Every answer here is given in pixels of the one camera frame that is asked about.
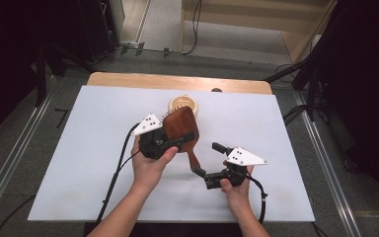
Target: gray carpet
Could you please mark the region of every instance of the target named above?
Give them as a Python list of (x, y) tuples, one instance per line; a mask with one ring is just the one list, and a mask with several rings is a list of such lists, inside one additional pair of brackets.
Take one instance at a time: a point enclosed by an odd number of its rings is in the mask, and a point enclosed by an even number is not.
[[(190, 55), (169, 55), (164, 58), (162, 54), (154, 52), (143, 52), (140, 56), (134, 54), (135, 52), (129, 51), (126, 54), (110, 55), (97, 65), (98, 70), (261, 80), (272, 75), (277, 67), (271, 64)], [(89, 74), (79, 67), (70, 67), (65, 77), (58, 78), (58, 87), (44, 117), (0, 199), (0, 223), (39, 187), (65, 125), (64, 122), (61, 128), (56, 128), (60, 123), (62, 113), (56, 112), (55, 109), (70, 110), (80, 87), (87, 83), (88, 78)], [(283, 115), (296, 106), (289, 84), (276, 81), (272, 83), (272, 91), (277, 97)], [(36, 92), (33, 91), (0, 126), (0, 167), (31, 115), (35, 99)], [(366, 175), (346, 171), (343, 167), (341, 151), (330, 128), (320, 119), (317, 124), (352, 209), (354, 211), (379, 210), (379, 185)], [(287, 131), (309, 198), (313, 199), (312, 207), (317, 219), (316, 223), (328, 236), (346, 236), (302, 118), (294, 120), (287, 127)], [(28, 222), (27, 216), (32, 204), (32, 202), (28, 203), (17, 212), (5, 225), (0, 236), (82, 236), (84, 223)], [(362, 215), (362, 217), (357, 217), (357, 221), (363, 236), (379, 236), (379, 217)], [(149, 227), (155, 236), (184, 236), (186, 230), (195, 228), (194, 225), (185, 223), (151, 224)], [(266, 222), (265, 228), (271, 236), (318, 236), (311, 223)]]

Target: white bracket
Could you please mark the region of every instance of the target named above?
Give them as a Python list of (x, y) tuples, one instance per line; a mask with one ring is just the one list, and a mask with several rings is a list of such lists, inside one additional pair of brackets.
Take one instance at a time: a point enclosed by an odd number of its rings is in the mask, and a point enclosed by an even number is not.
[(149, 114), (143, 122), (140, 123), (140, 125), (134, 129), (134, 131), (131, 133), (131, 135), (140, 135), (146, 132), (149, 132), (151, 130), (157, 129), (162, 127), (162, 122), (159, 121), (158, 118), (156, 118), (155, 115)]
[(235, 147), (233, 151), (227, 156), (226, 161), (240, 166), (266, 165), (266, 160), (252, 154), (242, 147)]

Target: person's left arm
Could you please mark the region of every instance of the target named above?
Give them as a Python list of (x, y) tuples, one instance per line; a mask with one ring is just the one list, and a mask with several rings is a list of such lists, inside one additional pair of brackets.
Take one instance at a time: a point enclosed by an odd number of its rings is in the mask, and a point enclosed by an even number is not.
[[(131, 154), (139, 151), (138, 140), (139, 137), (136, 137)], [(88, 236), (129, 236), (144, 202), (159, 183), (163, 170), (177, 152), (177, 147), (171, 147), (159, 160), (148, 159), (138, 152), (132, 158), (134, 181), (130, 190)]]

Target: brush head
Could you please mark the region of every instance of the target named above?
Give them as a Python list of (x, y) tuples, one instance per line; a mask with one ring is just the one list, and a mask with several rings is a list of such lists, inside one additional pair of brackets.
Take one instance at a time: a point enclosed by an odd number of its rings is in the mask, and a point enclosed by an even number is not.
[(185, 136), (189, 132), (194, 132), (194, 139), (185, 142), (180, 152), (188, 154), (189, 165), (192, 171), (195, 167), (200, 168), (199, 162), (193, 153), (193, 148), (199, 140), (199, 132), (192, 109), (188, 106), (183, 106), (173, 110), (164, 118), (163, 128), (168, 139), (176, 139)]

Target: person's right arm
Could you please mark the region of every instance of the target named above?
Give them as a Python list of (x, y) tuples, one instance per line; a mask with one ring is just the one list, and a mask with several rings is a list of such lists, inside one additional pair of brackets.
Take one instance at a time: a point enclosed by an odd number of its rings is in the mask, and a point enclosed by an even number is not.
[[(252, 173), (254, 167), (248, 167)], [(226, 194), (229, 208), (236, 217), (244, 237), (269, 236), (264, 227), (258, 222), (249, 203), (249, 180), (245, 179), (239, 187), (233, 187), (229, 180), (220, 181), (221, 191)]]

